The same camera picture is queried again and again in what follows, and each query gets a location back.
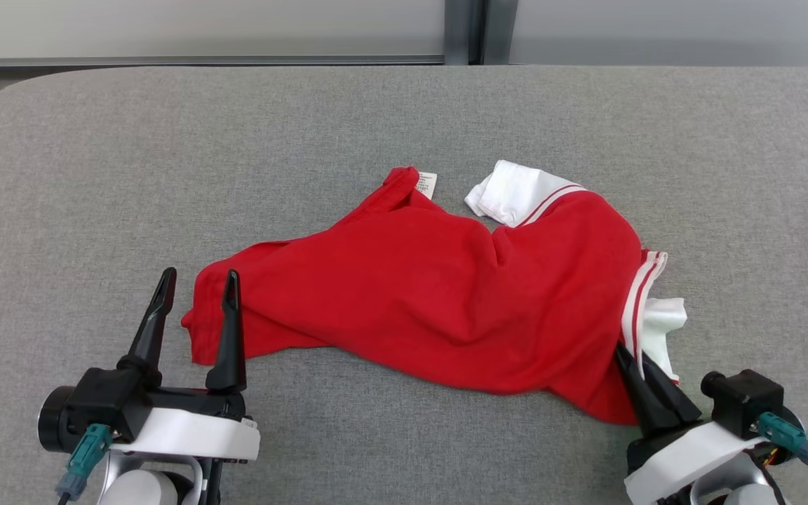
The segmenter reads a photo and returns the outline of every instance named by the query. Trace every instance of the clothing tag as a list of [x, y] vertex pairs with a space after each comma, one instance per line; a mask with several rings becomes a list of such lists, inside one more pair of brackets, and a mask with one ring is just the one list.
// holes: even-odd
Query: clothing tag
[[419, 181], [417, 181], [417, 191], [426, 195], [426, 198], [432, 199], [433, 193], [436, 192], [437, 180], [437, 173], [420, 172]]

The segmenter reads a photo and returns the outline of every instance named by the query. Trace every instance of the gray table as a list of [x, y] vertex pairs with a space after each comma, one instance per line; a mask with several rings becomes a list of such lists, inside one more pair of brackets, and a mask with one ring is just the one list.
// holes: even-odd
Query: gray table
[[[808, 69], [81, 71], [0, 93], [0, 503], [55, 502], [65, 457], [39, 447], [39, 405], [115, 364], [161, 269], [180, 271], [161, 369], [200, 386], [179, 324], [199, 269], [325, 229], [392, 166], [438, 173], [435, 201], [468, 215], [499, 158], [600, 192], [670, 253], [654, 295], [687, 298], [670, 346], [692, 399], [709, 408], [712, 368], [755, 368], [808, 427]], [[626, 503], [637, 429], [550, 394], [336, 349], [248, 365], [263, 445], [225, 470], [225, 503]], [[808, 503], [808, 468], [775, 474]]]

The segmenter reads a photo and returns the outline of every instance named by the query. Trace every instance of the cable connector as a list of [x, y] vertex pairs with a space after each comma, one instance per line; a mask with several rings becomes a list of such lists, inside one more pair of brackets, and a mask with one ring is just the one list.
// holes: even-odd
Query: cable connector
[[757, 431], [762, 437], [768, 438], [775, 445], [781, 445], [794, 453], [808, 466], [808, 438], [806, 432], [785, 421], [772, 412], [760, 415]]
[[91, 424], [80, 443], [74, 448], [74, 453], [70, 454], [65, 468], [67, 473], [61, 477], [55, 492], [58, 496], [65, 496], [70, 501], [77, 501], [86, 489], [86, 480], [92, 474], [96, 464], [108, 454], [110, 445], [114, 443], [112, 431], [104, 424]]

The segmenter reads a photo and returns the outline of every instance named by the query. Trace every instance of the red and white cloth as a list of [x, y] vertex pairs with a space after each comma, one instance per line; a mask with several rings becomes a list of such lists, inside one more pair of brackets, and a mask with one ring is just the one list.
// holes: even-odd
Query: red and white cloth
[[626, 342], [671, 374], [665, 332], [682, 300], [648, 300], [666, 255], [642, 249], [600, 195], [498, 162], [466, 198], [493, 233], [417, 189], [413, 167], [329, 230], [259, 243], [204, 269], [183, 317], [193, 361], [213, 363], [222, 284], [241, 280], [246, 356], [336, 346], [447, 386], [548, 390], [607, 422], [635, 415], [613, 359]]

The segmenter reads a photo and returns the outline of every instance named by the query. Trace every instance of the black cable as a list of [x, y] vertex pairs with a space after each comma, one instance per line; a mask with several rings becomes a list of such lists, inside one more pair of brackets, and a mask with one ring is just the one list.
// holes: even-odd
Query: black cable
[[766, 467], [763, 466], [762, 462], [760, 461], [759, 457], [756, 457], [756, 454], [753, 454], [751, 450], [745, 450], [747, 456], [753, 460], [753, 464], [756, 464], [756, 467], [759, 468], [762, 475], [766, 477], [766, 482], [769, 483], [769, 486], [772, 487], [772, 492], [775, 493], [775, 501], [779, 503], [779, 505], [788, 505], [788, 502], [785, 501], [785, 495], [781, 494], [781, 490], [779, 489], [779, 485], [775, 482], [775, 479], [772, 478], [772, 474], [769, 473], [769, 470], [766, 470]]

